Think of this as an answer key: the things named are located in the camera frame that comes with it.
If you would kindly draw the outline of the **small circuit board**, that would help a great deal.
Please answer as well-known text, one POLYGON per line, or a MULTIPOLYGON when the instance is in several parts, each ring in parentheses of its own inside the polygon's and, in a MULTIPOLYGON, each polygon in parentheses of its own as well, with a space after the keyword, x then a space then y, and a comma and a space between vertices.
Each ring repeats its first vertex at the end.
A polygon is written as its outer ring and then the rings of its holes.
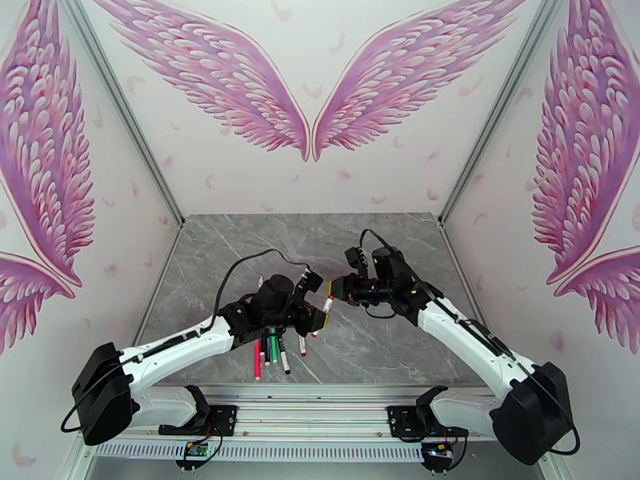
POLYGON ((422 442, 422 466, 434 473, 450 471, 455 464, 454 447, 448 442, 422 442))
POLYGON ((187 442, 175 464, 182 471, 194 472, 217 456, 221 448, 221 441, 215 445, 208 441, 187 442))

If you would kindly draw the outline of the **aluminium frame bar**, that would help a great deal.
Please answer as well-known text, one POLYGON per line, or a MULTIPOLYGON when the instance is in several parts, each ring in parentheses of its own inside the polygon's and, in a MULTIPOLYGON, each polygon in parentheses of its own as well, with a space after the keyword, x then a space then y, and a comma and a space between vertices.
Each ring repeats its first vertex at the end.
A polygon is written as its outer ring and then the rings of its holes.
POLYGON ((173 239, 173 241, 171 243, 171 246, 170 246, 170 248, 169 248, 169 250, 167 252, 166 257, 162 261, 162 265, 161 265, 161 267, 159 269, 158 276, 157 276, 157 278, 156 278, 156 280, 154 282, 154 285, 152 287, 149 299, 148 299, 148 301, 146 303, 146 306, 145 306, 145 308, 143 310, 143 314, 142 314, 141 320, 140 320, 139 324, 137 325, 137 327, 135 329, 135 333, 134 333, 134 335, 133 335, 133 337, 131 339, 131 343, 130 344, 132 346, 135 346, 135 345, 139 344, 141 339, 142 339, 142 335, 144 333, 144 329, 145 329, 146 324, 148 323, 148 320, 150 319, 150 316, 152 314, 154 305, 155 305, 155 303, 157 301, 157 298, 158 298, 158 294, 160 292, 160 289, 162 288, 162 284, 165 281, 167 272, 168 272, 168 270, 170 268, 170 264, 173 261, 175 252, 176 252, 176 250, 178 248, 178 245, 180 243, 183 231, 184 231, 184 224, 181 224, 177 229, 177 232, 176 232, 176 234, 174 236, 174 239, 173 239))
POLYGON ((472 285, 472 282, 470 280, 470 277, 468 275, 468 273, 466 272, 464 266, 462 265, 462 261, 460 260, 458 253, 456 252, 450 237, 448 235, 448 233, 446 232, 446 226, 441 223, 440 221, 437 221, 438 224, 438 229, 440 232, 440 235, 443 238, 443 241, 446 245, 447 251, 451 257, 451 260, 453 262, 454 268, 457 272, 457 275, 462 283, 462 287, 465 291, 465 295, 466 298, 470 304, 470 308, 473 311, 474 317, 480 321, 481 324, 483 324, 484 326, 488 326, 485 314, 483 313, 483 309, 480 306, 478 297, 475 293, 474 287, 472 285))

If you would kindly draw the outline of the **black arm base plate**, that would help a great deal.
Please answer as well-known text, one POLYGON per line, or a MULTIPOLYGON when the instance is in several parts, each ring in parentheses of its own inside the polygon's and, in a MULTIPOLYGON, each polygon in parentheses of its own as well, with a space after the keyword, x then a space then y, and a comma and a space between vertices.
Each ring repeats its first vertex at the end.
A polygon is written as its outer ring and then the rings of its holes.
POLYGON ((229 405, 208 405, 197 410, 183 426, 160 425, 159 435, 200 438, 211 436, 233 436, 238 408, 229 405))
POLYGON ((449 441, 469 436, 468 430, 442 425, 426 406, 388 406, 386 414, 391 436, 404 442, 421 442, 431 438, 449 441))

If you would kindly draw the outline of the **aluminium frame post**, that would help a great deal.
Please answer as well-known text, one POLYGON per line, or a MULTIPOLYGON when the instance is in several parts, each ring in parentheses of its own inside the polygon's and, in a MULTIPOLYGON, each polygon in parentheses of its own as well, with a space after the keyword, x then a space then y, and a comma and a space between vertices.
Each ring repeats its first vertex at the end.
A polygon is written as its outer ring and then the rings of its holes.
POLYGON ((105 88, 109 100, 121 119, 126 134, 132 141, 138 156, 151 176, 158 192, 179 228, 183 228, 186 217, 179 207, 170 187, 156 161, 150 144, 128 102, 125 91, 116 77, 116 73, 100 43, 81 0, 57 0, 62 4, 65 14, 79 36, 97 75, 105 88))
POLYGON ((462 172, 458 176, 450 196, 446 200, 442 212, 437 218, 438 228, 440 230, 446 228, 459 200, 470 184, 495 131, 500 127, 502 119, 510 105, 514 103, 522 79, 528 71, 543 37, 546 35, 550 24, 564 1, 565 0, 541 0, 522 44, 518 48, 514 61, 507 71, 500 91, 474 141, 469 157, 462 168, 462 172))

